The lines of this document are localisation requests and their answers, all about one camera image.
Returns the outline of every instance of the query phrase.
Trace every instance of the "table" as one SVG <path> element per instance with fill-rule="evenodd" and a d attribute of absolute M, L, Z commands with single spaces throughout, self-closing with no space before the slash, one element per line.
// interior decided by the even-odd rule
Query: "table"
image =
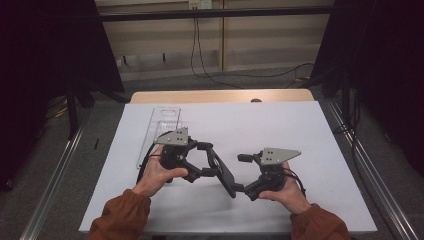
<path fill-rule="evenodd" d="M 302 155 L 290 160 L 290 165 L 306 186 L 308 199 L 336 213 L 352 232 L 376 231 L 325 117 L 307 90 L 221 91 L 135 94 L 132 103 L 125 107 L 80 231 L 88 230 L 108 199 L 135 184 L 138 174 L 135 163 L 145 134 L 140 126 L 147 127 L 149 113 L 163 104 L 182 108 L 183 121 L 188 124 L 193 139 L 213 143 L 236 182 L 247 185 L 259 176 L 256 165 L 235 160 L 238 153 L 256 153 L 263 147 L 301 150 Z M 215 96 L 213 103 L 204 103 L 206 98 L 200 97 L 203 103 L 170 103 L 182 99 L 192 102 L 193 96 L 208 94 Z M 161 104 L 159 100 L 148 100 L 160 96 Z M 264 102 L 243 103 L 252 98 Z M 204 159 L 203 154 L 191 151 L 187 159 Z M 243 193 L 232 199 L 215 178 L 200 178 L 193 184 L 175 179 L 152 198 L 145 233 L 283 234 L 290 232 L 290 226 L 289 212 L 276 202 L 251 202 Z"/>

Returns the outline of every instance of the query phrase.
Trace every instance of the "gray floor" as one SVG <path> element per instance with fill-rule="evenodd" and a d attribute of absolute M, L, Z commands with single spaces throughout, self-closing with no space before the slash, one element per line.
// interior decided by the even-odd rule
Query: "gray floor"
<path fill-rule="evenodd" d="M 285 70 L 288 69 L 261 69 L 239 71 L 237 73 L 274 75 L 285 72 Z M 311 67 L 299 69 L 297 72 L 298 77 L 308 76 L 310 70 Z M 292 83 L 293 78 L 294 75 L 291 73 L 273 78 L 220 76 L 214 77 L 214 80 L 225 81 L 243 88 L 286 88 Z M 291 87 L 295 87 L 300 83 L 295 82 Z M 124 86 L 126 96 L 131 96 L 133 92 L 139 90 L 230 88 L 226 85 L 216 84 L 210 79 L 198 78 L 192 75 L 125 81 Z M 336 128 L 338 123 L 336 123 L 329 109 L 327 100 L 320 93 L 320 87 L 314 87 L 311 91 L 315 99 L 320 102 L 330 127 L 332 129 Z M 84 116 L 89 117 L 87 127 L 64 173 L 60 189 L 54 196 L 54 201 L 38 233 L 38 239 L 86 238 L 86 235 L 79 233 L 77 229 L 95 188 L 124 107 L 122 104 L 110 101 L 101 94 L 94 93 L 93 95 L 98 101 L 91 111 L 78 109 L 81 121 Z M 49 114 L 53 114 L 55 111 L 57 111 L 57 108 L 52 108 Z M 357 134 L 387 187 L 412 223 L 417 235 L 423 238 L 424 229 L 421 227 L 424 226 L 423 177 L 411 168 L 404 158 L 402 150 L 386 140 L 384 129 L 372 116 L 372 113 L 368 112 L 364 104 Z M 0 239 L 18 239 L 21 236 L 68 143 L 67 137 L 68 119 L 66 114 L 61 118 L 50 119 L 44 126 L 43 134 L 14 179 L 15 186 L 13 191 L 0 193 Z M 367 194 L 366 188 L 355 168 L 350 146 L 345 137 L 343 134 L 337 134 L 335 138 L 358 186 L 362 190 L 363 197 L 378 227 L 378 231 L 375 233 L 359 234 L 355 237 L 357 239 L 402 239 L 385 207 L 373 190 L 369 179 L 365 176 L 363 170 L 359 168 L 359 173 L 361 173 L 366 186 L 370 189 L 371 196 Z M 251 238 L 264 239 L 264 237 L 254 236 L 251 236 Z M 274 236 L 269 238 L 283 239 L 284 237 Z"/>

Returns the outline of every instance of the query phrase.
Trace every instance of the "black horizontal bar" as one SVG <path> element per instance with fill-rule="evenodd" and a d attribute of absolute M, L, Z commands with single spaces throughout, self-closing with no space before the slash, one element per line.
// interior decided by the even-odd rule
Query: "black horizontal bar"
<path fill-rule="evenodd" d="M 210 9 L 210 10 L 179 10 L 138 13 L 102 13 L 98 16 L 50 16 L 62 20 L 100 20 L 102 22 L 140 21 L 186 18 L 220 18 L 220 17 L 251 17 L 278 15 L 312 15 L 329 14 L 333 6 L 319 7 L 289 7 L 289 8 L 246 8 L 246 9 Z"/>

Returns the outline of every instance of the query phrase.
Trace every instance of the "person's left hand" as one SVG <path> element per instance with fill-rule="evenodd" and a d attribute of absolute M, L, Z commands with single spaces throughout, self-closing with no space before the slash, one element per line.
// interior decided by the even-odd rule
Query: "person's left hand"
<path fill-rule="evenodd" d="M 151 197 L 155 195 L 169 179 L 188 175 L 188 171 L 185 168 L 175 168 L 171 170 L 163 168 L 159 162 L 162 149 L 163 145 L 160 145 L 152 154 L 154 156 L 149 158 L 143 177 L 132 189 L 134 193 Z"/>

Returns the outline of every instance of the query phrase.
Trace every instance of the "person's right hand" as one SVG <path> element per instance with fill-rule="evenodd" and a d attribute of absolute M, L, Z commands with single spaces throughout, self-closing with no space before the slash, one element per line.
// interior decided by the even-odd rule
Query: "person's right hand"
<path fill-rule="evenodd" d="M 289 164 L 283 162 L 283 168 L 290 169 Z M 311 204 L 300 191 L 296 180 L 291 177 L 285 177 L 284 182 L 284 187 L 280 191 L 263 191 L 259 194 L 259 198 L 278 201 L 293 214 L 301 214 L 308 210 Z"/>

